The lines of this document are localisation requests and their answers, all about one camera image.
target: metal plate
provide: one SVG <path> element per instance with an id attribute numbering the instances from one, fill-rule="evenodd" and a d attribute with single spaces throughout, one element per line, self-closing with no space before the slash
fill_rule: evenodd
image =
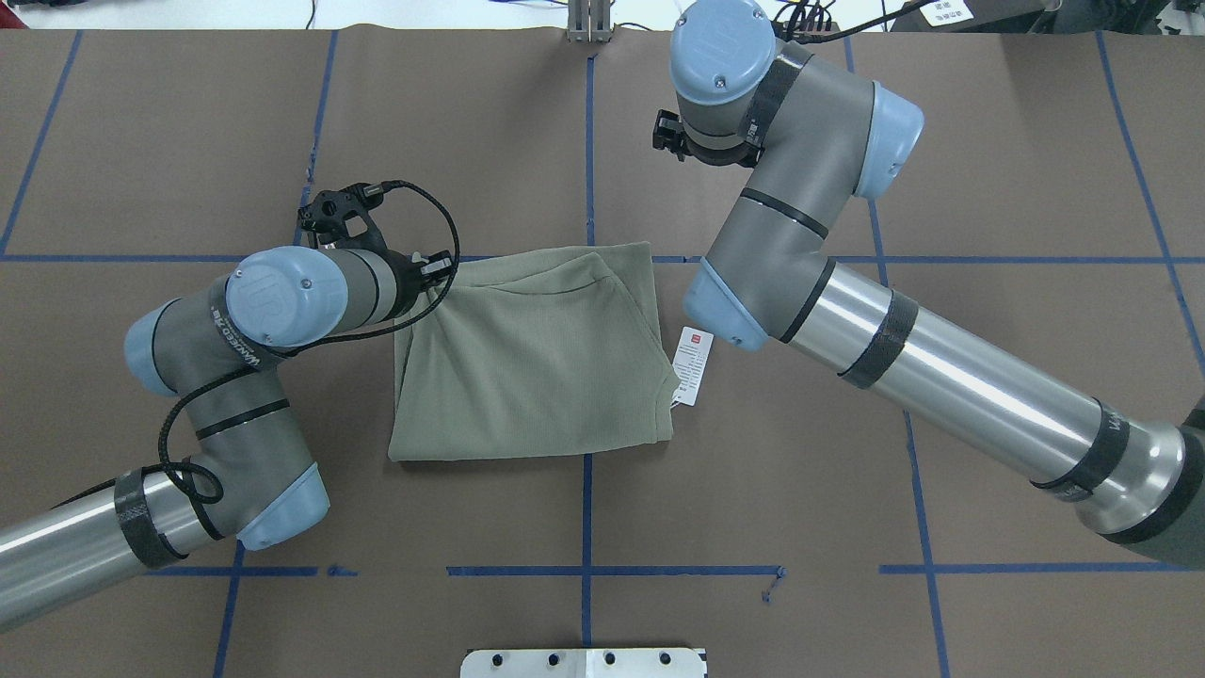
<path id="1" fill-rule="evenodd" d="M 690 648 L 475 650 L 469 653 L 460 665 L 460 678 L 533 676 L 706 678 L 707 650 Z"/>

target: white tag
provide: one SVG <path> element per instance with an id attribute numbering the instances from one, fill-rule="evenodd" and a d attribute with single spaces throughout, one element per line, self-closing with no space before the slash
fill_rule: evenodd
<path id="1" fill-rule="evenodd" d="M 966 2 L 963 0 L 940 0 L 939 2 L 931 2 L 921 7 L 921 13 L 924 14 L 924 20 L 929 22 L 929 25 L 946 25 L 956 24 L 958 22 L 965 22 L 974 19 L 975 14 L 966 7 Z"/>
<path id="2" fill-rule="evenodd" d="M 674 372 L 681 382 L 674 393 L 675 403 L 694 406 L 694 400 L 699 396 L 699 385 L 703 384 L 703 370 L 707 367 L 711 338 L 710 331 L 693 326 L 682 328 L 678 350 L 674 354 Z"/>

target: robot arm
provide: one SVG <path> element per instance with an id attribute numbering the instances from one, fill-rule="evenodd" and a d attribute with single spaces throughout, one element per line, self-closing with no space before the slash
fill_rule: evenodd
<path id="1" fill-rule="evenodd" d="M 682 114 L 662 111 L 653 145 L 756 167 L 687 293 L 692 318 L 750 352 L 774 336 L 1072 503 L 1106 540 L 1205 568 L 1201 418 L 1130 421 L 821 253 L 846 200 L 898 173 L 919 108 L 777 40 L 751 0 L 690 6 L 670 73 Z"/>
<path id="2" fill-rule="evenodd" d="M 402 187 L 440 208 L 455 241 L 446 210 L 413 184 L 322 191 L 299 212 L 321 248 L 258 252 L 207 289 L 134 323 L 125 338 L 131 372 L 153 393 L 183 397 L 160 434 L 164 461 L 0 533 L 0 631 L 227 536 L 259 550 L 322 520 L 327 491 L 275 369 L 348 338 L 335 334 L 405 314 L 440 282 L 451 285 L 459 254 L 404 257 L 386 247 L 368 214 Z M 357 236 L 346 226 L 353 216 L 368 225 Z M 201 449 L 184 465 L 165 455 L 181 411 Z"/>

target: price tag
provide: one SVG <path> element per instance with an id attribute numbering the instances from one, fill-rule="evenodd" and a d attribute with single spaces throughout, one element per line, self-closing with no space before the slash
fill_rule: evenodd
<path id="1" fill-rule="evenodd" d="M 710 331 L 693 326 L 682 328 L 678 349 L 674 354 L 674 372 L 681 382 L 674 393 L 674 403 L 694 406 L 694 400 L 699 396 L 699 385 L 703 384 L 703 371 L 707 367 L 712 337 Z"/>

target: folded cloth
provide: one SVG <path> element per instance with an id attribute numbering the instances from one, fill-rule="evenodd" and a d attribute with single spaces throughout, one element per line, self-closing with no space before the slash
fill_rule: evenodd
<path id="1" fill-rule="evenodd" d="M 394 461 L 580 455 L 674 436 L 678 379 L 647 242 L 464 263 L 439 308 L 395 336 Z"/>

